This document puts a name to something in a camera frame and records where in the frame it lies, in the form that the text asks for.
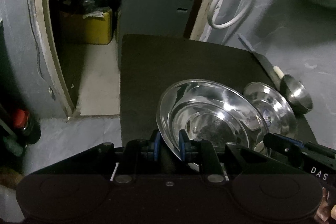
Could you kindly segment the person's right hand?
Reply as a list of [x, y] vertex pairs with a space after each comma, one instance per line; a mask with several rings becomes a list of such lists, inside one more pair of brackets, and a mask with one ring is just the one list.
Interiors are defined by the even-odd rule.
[[328, 224], [329, 218], [335, 220], [335, 206], [330, 207], [327, 203], [327, 198], [329, 196], [329, 191], [325, 188], [322, 188], [322, 201], [321, 204], [314, 216], [314, 220], [319, 224]]

